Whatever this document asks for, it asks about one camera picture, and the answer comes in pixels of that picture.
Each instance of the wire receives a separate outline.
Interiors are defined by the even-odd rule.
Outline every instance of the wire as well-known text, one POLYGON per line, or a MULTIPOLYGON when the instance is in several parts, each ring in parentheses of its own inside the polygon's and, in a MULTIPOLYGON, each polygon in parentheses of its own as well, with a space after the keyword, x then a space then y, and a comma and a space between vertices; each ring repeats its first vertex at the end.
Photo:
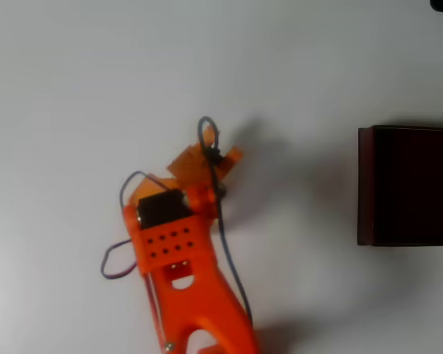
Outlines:
POLYGON ((134 262, 127 269, 125 269, 124 271, 121 271, 119 273, 115 273, 115 274, 107 274, 107 273, 105 273, 105 266, 106 266, 106 262, 109 260, 110 252, 113 251, 114 249, 117 249, 118 247, 123 246, 123 245, 125 245, 127 243, 130 243, 130 242, 131 242, 131 240, 124 240, 124 241, 121 241, 119 243, 115 243, 114 245, 111 245, 105 251, 105 254, 103 255, 102 264, 100 266, 100 273, 102 273, 102 275, 103 275, 103 277, 105 279, 115 280, 115 279, 126 277, 128 274, 130 274, 133 271, 133 269, 136 268, 136 262, 134 262))
POLYGON ((219 231, 220 231, 221 244, 223 245, 223 250, 224 250, 225 256, 227 258, 228 265, 230 266, 231 273, 233 274, 233 277, 235 278, 236 285, 238 286, 239 292, 241 294, 241 298, 243 299, 246 314, 247 314, 248 319, 250 320, 251 324, 253 324, 253 315, 251 313, 250 302, 249 302, 248 297, 246 295, 246 291, 244 290, 243 283, 241 282, 241 279, 240 279, 238 272, 236 270, 235 263, 233 262, 233 258, 231 256, 231 252, 230 252, 230 247, 228 246, 227 238, 226 238, 226 235, 224 232, 224 222, 223 222, 223 214, 222 214, 222 197, 221 197, 221 192, 220 192, 220 188, 219 188, 219 180, 218 180, 218 177, 216 176, 215 166, 214 166, 213 162, 210 160, 210 149, 218 149, 220 132, 219 132, 218 128, 216 127, 216 124, 213 121, 213 119, 211 119, 210 117, 202 117, 199 120, 199 126, 197 129, 197 133, 199 136, 199 143, 202 148, 202 152, 205 155, 205 158, 207 159, 207 162, 208 162, 208 168, 210 170, 210 174, 211 174, 211 178, 212 178, 213 191, 215 192, 215 196, 216 196, 216 210, 217 210, 217 213, 219 216, 219 231), (205 144, 204 132, 203 132, 203 127, 204 127, 205 123, 210 124, 214 130, 215 143, 214 143, 213 147, 208 147, 205 144))
POLYGON ((125 189, 128 186, 128 184, 131 182, 131 180, 134 177, 138 176, 138 175, 145 176, 147 179, 149 179, 150 181, 154 182, 155 184, 157 184, 158 186, 160 186, 164 190, 170 190, 171 189, 168 186, 166 186, 165 184, 163 184, 162 182, 160 182, 157 179, 155 179, 154 177, 151 177, 147 173, 144 173, 143 171, 134 171, 131 175, 128 176, 126 181, 123 183, 123 186, 121 186, 121 190, 120 190, 120 208, 121 208, 121 210, 123 210, 123 208, 125 207, 125 202, 123 201, 123 193, 125 192, 125 189))
MULTIPOLYGON (((121 207, 122 211, 123 211, 123 208, 125 207, 125 202, 123 201, 123 194, 125 193, 125 189, 128 186, 128 184, 131 182, 131 180, 138 175, 145 176, 147 179, 153 181, 155 184, 157 184, 158 186, 160 186, 161 188, 163 188, 165 190, 171 189, 168 186, 166 186, 165 184, 158 181, 157 179, 144 173, 143 171, 135 171, 125 180, 125 182, 123 183, 123 185, 121 186, 121 189, 120 189, 120 207, 121 207)), ((133 269, 136 268, 137 263, 134 262, 127 269, 125 269, 124 271, 121 271, 119 273, 116 273, 116 274, 105 273, 105 266, 106 266, 107 261, 109 260, 110 252, 113 251, 114 249, 117 249, 118 247, 121 247, 121 246, 123 246, 127 243, 130 243, 130 242, 131 242, 131 239, 121 241, 121 242, 115 243, 114 245, 111 245, 110 247, 107 248, 107 250, 105 251, 105 254, 103 255, 102 264, 100 265, 100 273, 103 275, 104 278, 106 278, 108 280, 115 280, 115 279, 123 278, 123 277, 126 277, 128 274, 130 274, 133 271, 133 269)))

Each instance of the white surface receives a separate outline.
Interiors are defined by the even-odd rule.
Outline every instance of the white surface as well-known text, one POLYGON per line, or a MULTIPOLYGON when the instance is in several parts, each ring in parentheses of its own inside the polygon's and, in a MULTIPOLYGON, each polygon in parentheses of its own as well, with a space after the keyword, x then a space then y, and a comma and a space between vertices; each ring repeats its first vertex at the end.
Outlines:
POLYGON ((0 0, 0 354, 158 353, 100 259, 124 178, 204 114, 247 149, 228 237, 266 353, 443 353, 443 248, 355 246, 357 129, 443 118, 427 0, 0 0))

